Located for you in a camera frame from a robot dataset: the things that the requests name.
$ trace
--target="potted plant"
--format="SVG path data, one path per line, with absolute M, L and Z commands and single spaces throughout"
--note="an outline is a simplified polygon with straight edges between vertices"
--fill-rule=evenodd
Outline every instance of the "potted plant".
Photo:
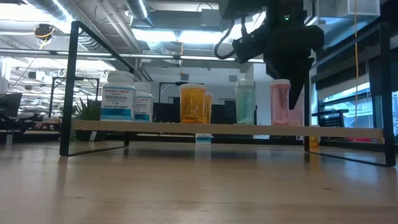
M 81 108 L 77 105 L 78 119 L 82 121 L 99 121 L 101 117 L 101 102 L 89 100 L 87 105 L 80 99 Z M 105 131 L 76 130 L 76 138 L 80 141 L 102 141 L 106 139 Z

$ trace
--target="orange object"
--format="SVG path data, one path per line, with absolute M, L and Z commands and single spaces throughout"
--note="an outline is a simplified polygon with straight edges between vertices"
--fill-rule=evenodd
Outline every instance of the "orange object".
M 200 84 L 183 84 L 180 86 L 180 120 L 181 123 L 205 122 L 206 87 Z
M 205 124 L 211 123 L 211 105 L 213 104 L 213 94 L 206 92 L 205 95 Z

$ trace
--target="computer monitor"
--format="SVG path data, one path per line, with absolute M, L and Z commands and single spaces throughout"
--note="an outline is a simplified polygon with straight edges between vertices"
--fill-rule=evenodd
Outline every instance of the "computer monitor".
M 0 94 L 0 114 L 10 118 L 18 116 L 22 93 Z

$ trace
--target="ceiling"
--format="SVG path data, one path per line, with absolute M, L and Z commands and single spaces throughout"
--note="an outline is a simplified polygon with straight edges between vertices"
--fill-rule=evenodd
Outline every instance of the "ceiling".
M 31 4 L 33 2 L 40 2 L 39 0 L 25 0 Z M 207 0 L 207 2 L 200 2 L 197 0 L 147 0 L 150 7 L 149 17 L 153 20 L 154 28 L 148 28 L 139 19 L 131 20 L 130 13 L 126 7 L 126 0 L 58 0 L 73 19 L 82 21 L 88 26 L 96 35 L 108 43 L 115 51 L 120 54 L 131 53 L 150 53 L 155 51 L 150 48 L 149 44 L 144 41 L 148 38 L 158 40 L 162 44 L 164 52 L 167 54 L 180 54 L 192 56 L 209 56 L 214 57 L 214 47 L 219 41 L 223 33 L 225 33 L 228 22 L 220 20 L 219 0 Z M 255 29 L 256 26 L 262 22 L 260 17 L 265 14 L 252 14 L 247 18 L 246 27 L 248 31 Z M 340 38 L 343 38 L 342 30 L 334 29 L 333 24 L 344 24 L 348 26 L 351 23 L 350 17 L 345 19 L 328 19 L 329 16 L 319 16 L 316 23 L 321 22 L 322 28 L 326 35 L 329 35 L 329 43 L 332 44 Z M 361 22 L 367 24 L 372 18 L 364 19 Z M 16 4 L 1 4 L 0 7 L 0 48 L 11 49 L 39 49 L 41 41 L 39 41 L 33 34 L 33 30 L 40 23 L 53 24 L 57 28 L 53 34 L 51 42 L 43 45 L 44 50 L 68 50 L 70 21 L 62 21 L 54 18 L 51 14 L 43 13 L 32 5 L 16 5 Z M 141 38 L 136 30 L 147 31 L 162 31 L 163 33 L 152 34 Z M 182 40 L 184 32 L 200 31 L 200 33 L 193 33 L 189 38 L 185 38 L 184 43 L 176 41 L 162 41 L 167 39 L 166 35 L 170 33 L 175 37 L 175 40 Z M 231 32 L 230 38 L 224 41 L 219 49 L 221 55 L 227 54 L 232 50 L 231 41 L 240 36 L 240 26 L 235 25 Z M 80 44 L 78 51 L 84 52 L 88 49 Z M 17 57 L 13 55 L 12 59 L 8 60 L 9 66 L 12 67 L 10 74 L 10 83 L 13 84 L 18 81 L 24 73 L 24 68 L 28 67 L 32 61 L 28 57 Z M 229 82 L 230 75 L 236 75 L 237 78 L 243 78 L 244 74 L 249 69 L 249 63 L 240 65 L 233 62 L 211 62 L 199 60 L 187 61 L 172 61 L 172 60 L 136 60 L 132 58 L 126 59 L 141 75 L 143 70 L 153 79 L 153 82 L 176 82 L 180 80 L 179 73 L 187 73 L 190 75 L 190 82 L 209 83 L 215 86 L 234 86 L 234 83 Z M 59 58 L 39 58 L 34 60 L 30 69 L 39 70 L 43 73 L 44 79 L 30 79 L 25 77 L 22 81 L 18 81 L 12 91 L 24 92 L 30 103 L 37 103 L 39 95 L 43 99 L 40 103 L 48 103 L 47 95 L 50 93 L 51 79 L 65 71 L 67 61 Z M 113 61 L 78 61 L 78 74 L 85 78 L 99 78 L 101 85 L 106 82 L 106 72 L 114 69 L 122 69 L 119 64 Z M 29 85 L 32 90 L 26 90 L 24 85 Z M 89 81 L 79 81 L 75 94 L 81 95 L 95 95 L 95 89 L 92 87 L 93 83 Z M 63 99 L 63 84 L 60 82 L 55 93 L 57 94 L 56 106 L 62 105 Z

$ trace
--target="wooden shelf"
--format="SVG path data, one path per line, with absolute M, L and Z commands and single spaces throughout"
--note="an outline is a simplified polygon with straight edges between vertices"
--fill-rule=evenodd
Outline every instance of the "wooden shelf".
M 72 121 L 72 129 L 87 131 L 131 131 L 153 133 L 208 133 L 208 134 L 252 134 L 277 136 L 328 136 L 383 138 L 383 130 L 377 128 L 324 128 L 289 127 L 237 124 L 180 124 L 137 123 L 109 121 Z

